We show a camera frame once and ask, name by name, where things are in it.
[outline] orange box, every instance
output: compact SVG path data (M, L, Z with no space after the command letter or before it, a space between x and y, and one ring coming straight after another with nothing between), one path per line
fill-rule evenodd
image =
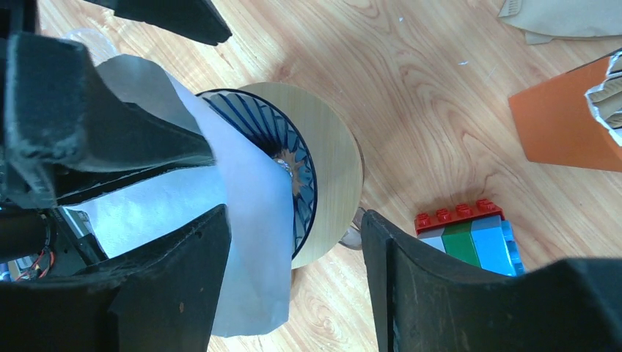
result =
M622 147L592 117L585 98L603 82L609 63L606 56L510 97L528 160L622 172Z

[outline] bowl rim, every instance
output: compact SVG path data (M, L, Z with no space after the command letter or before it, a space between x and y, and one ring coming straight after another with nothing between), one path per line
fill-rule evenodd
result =
M317 175L315 173L315 165L313 163L313 157L311 156L311 151L309 150L309 147L307 146L307 143L304 141L302 133L300 133L300 131L298 131L298 128L296 128L296 125L293 124L293 122L290 120L290 118L283 111L281 111L279 108L277 108L273 103L271 103L270 101L260 97L259 95L253 94L251 92L246 92L246 91L241 90L241 89L215 88L215 89L209 89L209 90L205 90L203 92L197 93L195 96L198 97L198 98L201 98L201 99L205 99L201 95L203 95L205 93L218 93L218 92L232 92L232 93L245 94L245 95L248 95L248 96L250 96L250 97L252 97L254 99L257 99L257 100L261 101L262 103L264 103L267 106L269 106L270 109L273 109L273 110L277 111L279 114L281 114L281 116L285 119L285 121L289 124L289 126L291 126L293 128L293 130L296 132L296 134L300 138L300 142L304 146L304 149L307 150L307 157L309 158L309 163L311 165L311 174L313 176L313 196L314 196L313 197L313 210L311 212L311 219L309 220L309 228L304 231L304 236L303 236L302 240L300 241L300 245L297 246L296 249L294 249L294 252L292 254L292 260L293 260L296 257L296 255L298 255L298 253L300 252L302 247L304 247L304 244L307 242L307 239L309 238L309 234L311 233L311 228L313 227L313 222L315 222L315 213L317 213L317 210L318 210L318 177L317 177Z

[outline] blue glass bowl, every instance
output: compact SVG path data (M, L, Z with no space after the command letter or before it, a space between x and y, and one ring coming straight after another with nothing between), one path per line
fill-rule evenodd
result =
M300 132L276 106L252 93L214 89L197 96L292 176L293 259L309 236L318 206L315 167Z

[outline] red block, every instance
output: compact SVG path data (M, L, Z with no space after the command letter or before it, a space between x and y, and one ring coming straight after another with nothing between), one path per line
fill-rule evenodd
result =
M480 199L475 202L474 208L466 204L458 204L455 207L455 211L438 209L434 216L429 216L427 213L418 214L414 220L414 229L417 235L419 235L422 231L434 230L449 224L457 224L467 220L495 215L501 215L501 219L505 220L503 209L487 199Z

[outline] wooden table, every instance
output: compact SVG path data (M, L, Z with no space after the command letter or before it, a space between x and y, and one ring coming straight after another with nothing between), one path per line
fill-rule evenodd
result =
M527 46L502 0L215 0L234 37L217 48L113 18L85 1L41 0L44 33L91 27L199 92L295 84L338 114L365 155L362 201L409 233L421 211L487 197L512 221L524 264L622 255L618 173L528 162L508 97L622 40ZM211 351L377 351L361 252L335 247L295 272L290 321Z

